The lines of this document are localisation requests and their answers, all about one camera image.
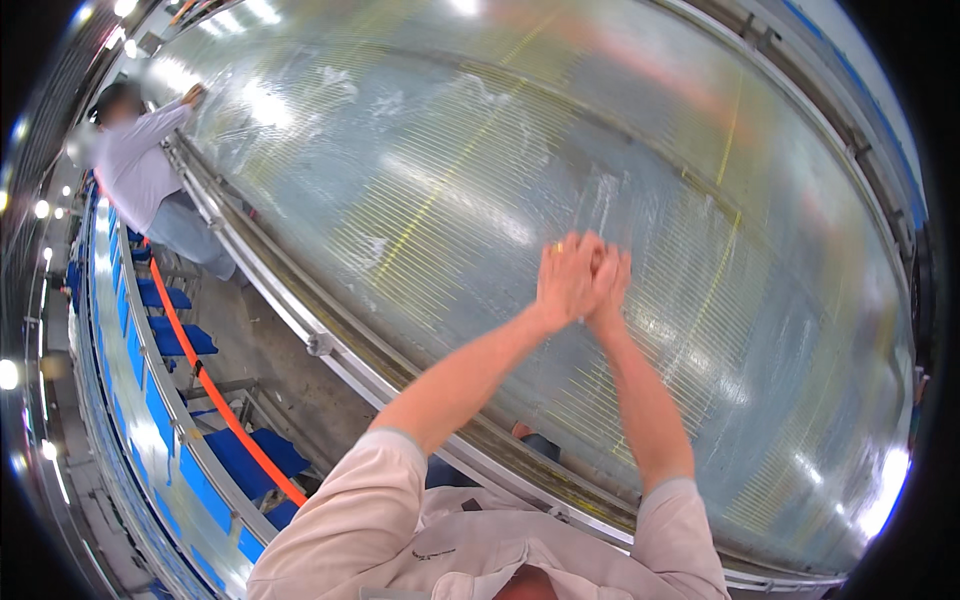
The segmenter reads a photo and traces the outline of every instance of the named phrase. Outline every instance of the hand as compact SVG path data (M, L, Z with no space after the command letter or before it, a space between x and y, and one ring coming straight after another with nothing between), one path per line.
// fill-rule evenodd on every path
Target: hand
M623 325L623 297L630 287L630 253L620 252L615 244L609 244L602 257L594 257L594 265L599 269L604 260L615 262L616 274L613 285L607 295L597 304L593 312L587 315L586 322L590 331L598 338L604 337L612 329Z
M203 86L203 84L194 84L194 86L190 88L190 91L188 91L180 100L180 103L182 105L190 105L191 107L195 107L197 102L200 100L200 95L205 91L206 88Z
M594 256L600 257L596 269ZM616 255L604 253L603 240L592 231L582 238L571 231L562 242L544 246L534 308L547 331L559 331L594 312L610 296L616 267Z

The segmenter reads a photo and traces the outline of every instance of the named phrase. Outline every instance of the light pink shirt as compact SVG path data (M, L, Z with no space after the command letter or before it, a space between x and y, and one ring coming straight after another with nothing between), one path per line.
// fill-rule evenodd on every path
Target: light pink shirt
M124 223L138 233L150 228L160 201L183 188L159 144L191 114L189 105L174 101L100 133L96 170L101 185Z
M530 564L560 600L730 599L690 479L644 498L628 556L481 488L425 492L425 475L426 460L405 434L364 435L267 546L248 598L491 600ZM468 499L483 510L465 512Z

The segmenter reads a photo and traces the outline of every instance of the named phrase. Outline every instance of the man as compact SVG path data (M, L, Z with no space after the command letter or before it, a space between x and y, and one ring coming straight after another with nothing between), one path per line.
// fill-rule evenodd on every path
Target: man
M620 312L629 283L629 254L592 232L545 247L537 299L380 412L267 546L248 597L729 600L680 414ZM425 456L538 344L581 316L610 362L644 484L629 556L482 488L424 490Z
M195 211L159 145L190 119L203 91L194 85L181 100L141 115L136 85L108 85L90 111L102 130L95 173L131 229L226 281L236 264Z

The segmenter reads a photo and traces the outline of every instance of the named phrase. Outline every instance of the curved glass surface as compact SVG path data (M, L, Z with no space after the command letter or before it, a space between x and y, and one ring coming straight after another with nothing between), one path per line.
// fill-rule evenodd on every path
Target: curved glass surface
M246 0L157 58L162 99L209 87L185 132L260 226L421 367L534 297L545 241L631 248L717 544L862 555L906 469L907 307L848 167L717 39L626 0ZM581 325L495 403L641 492Z

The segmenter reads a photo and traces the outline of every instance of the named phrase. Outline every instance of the blue jeans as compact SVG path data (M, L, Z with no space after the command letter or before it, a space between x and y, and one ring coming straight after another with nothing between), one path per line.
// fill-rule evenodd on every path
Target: blue jeans
M183 190L170 194L160 202L154 221L143 234L151 242L162 244L203 266L223 281L230 279L236 269L236 263L206 226L190 195Z
M520 441L547 457L554 463L560 462L560 447L544 438L539 433L531 433L520 438ZM450 466L444 459L431 454L426 461L426 485L431 488L452 486L454 488L479 488L480 484L473 481L462 472Z

